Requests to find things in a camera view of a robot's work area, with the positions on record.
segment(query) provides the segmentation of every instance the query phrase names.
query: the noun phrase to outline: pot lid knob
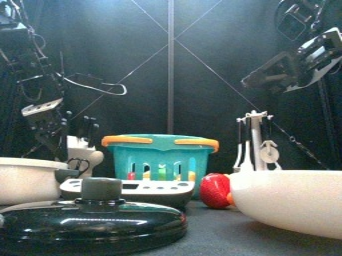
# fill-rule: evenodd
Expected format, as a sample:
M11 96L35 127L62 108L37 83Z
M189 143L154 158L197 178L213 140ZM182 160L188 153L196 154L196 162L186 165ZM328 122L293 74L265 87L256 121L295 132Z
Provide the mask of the pot lid knob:
M109 201L120 199L122 182L112 178L86 177L81 180L81 199Z

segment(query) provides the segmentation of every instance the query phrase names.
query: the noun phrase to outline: table surface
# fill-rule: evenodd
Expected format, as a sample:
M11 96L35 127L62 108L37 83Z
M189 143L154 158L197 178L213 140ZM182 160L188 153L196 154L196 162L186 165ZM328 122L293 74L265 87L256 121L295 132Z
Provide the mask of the table surface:
M185 236L164 247L133 255L342 255L342 240L267 226L244 216L236 208L213 210L200 201L189 201L185 215Z

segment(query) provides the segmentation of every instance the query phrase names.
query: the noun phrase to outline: white bowl rim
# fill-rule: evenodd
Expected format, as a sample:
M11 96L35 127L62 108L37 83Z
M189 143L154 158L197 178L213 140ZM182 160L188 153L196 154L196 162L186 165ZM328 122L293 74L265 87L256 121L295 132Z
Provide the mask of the white bowl rim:
M0 157L0 167L1 166L26 166L26 167L65 169L67 167L67 164L62 162L39 160L39 159Z

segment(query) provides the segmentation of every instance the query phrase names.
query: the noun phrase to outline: white bowl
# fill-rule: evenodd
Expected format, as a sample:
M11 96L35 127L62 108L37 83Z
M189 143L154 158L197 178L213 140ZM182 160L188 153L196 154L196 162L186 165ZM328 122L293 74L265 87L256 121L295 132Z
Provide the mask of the white bowl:
M54 170L66 168L59 162L0 157L0 205L55 200Z
M342 171L253 171L229 175L240 212L295 232L342 239Z

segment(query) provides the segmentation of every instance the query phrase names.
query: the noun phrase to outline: colorful item in basket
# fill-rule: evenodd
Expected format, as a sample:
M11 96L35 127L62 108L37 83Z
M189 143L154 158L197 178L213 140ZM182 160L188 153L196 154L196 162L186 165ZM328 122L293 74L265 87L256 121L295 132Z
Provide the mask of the colorful item in basket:
M149 171L144 172L144 174L142 174L142 179L144 180L149 180L149 174L150 174ZM158 180L165 180L165 169L158 169ZM174 174L174 179L173 180L176 180L176 181L181 180L180 174L177 174L177 175ZM186 181L196 181L196 173L194 172L188 171L188 180Z
M134 172L128 172L126 180L134 180Z
M209 173L200 182L198 197L213 209L222 209L233 204L229 194L229 177L226 174Z

